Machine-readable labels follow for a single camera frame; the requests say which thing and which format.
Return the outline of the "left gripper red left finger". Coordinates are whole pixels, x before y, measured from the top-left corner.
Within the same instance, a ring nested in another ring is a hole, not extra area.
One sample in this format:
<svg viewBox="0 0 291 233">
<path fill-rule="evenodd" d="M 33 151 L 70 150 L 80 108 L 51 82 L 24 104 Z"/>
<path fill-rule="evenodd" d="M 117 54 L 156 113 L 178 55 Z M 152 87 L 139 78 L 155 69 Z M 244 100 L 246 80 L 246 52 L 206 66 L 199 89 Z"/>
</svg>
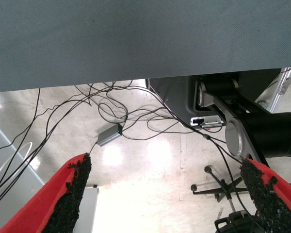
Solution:
<svg viewBox="0 0 291 233">
<path fill-rule="evenodd" d="M 73 232 L 91 167 L 88 153 L 69 159 L 0 232 Z"/>
</svg>

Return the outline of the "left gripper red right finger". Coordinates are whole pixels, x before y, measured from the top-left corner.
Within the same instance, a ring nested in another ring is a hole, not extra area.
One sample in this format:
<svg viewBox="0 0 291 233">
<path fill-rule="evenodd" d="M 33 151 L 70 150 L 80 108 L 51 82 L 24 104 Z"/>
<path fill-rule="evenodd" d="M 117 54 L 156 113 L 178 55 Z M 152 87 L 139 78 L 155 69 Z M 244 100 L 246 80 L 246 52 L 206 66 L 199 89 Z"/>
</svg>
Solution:
<svg viewBox="0 0 291 233">
<path fill-rule="evenodd" d="M 241 176 L 266 233 L 291 233 L 291 184 L 268 166 L 244 159 Z"/>
</svg>

